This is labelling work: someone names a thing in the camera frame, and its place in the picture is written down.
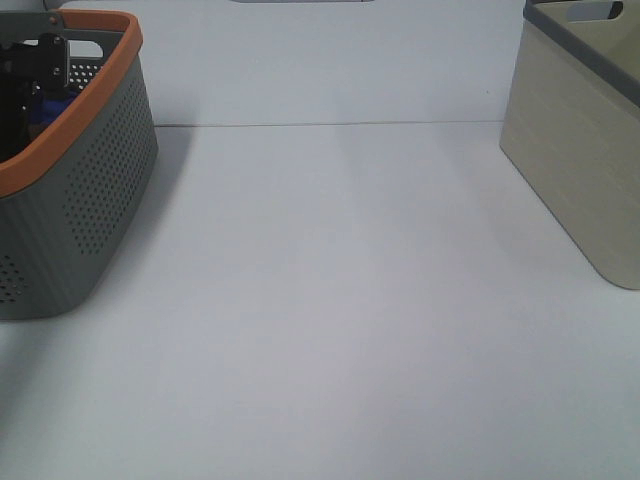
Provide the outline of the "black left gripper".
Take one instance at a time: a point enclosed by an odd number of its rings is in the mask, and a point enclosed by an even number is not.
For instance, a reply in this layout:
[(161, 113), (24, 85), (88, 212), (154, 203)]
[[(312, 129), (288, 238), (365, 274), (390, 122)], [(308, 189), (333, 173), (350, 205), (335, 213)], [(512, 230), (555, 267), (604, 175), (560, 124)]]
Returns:
[(35, 45), (12, 43), (1, 50), (1, 159), (32, 141), (29, 128), (42, 125), (42, 103), (68, 96), (68, 42), (44, 33)]

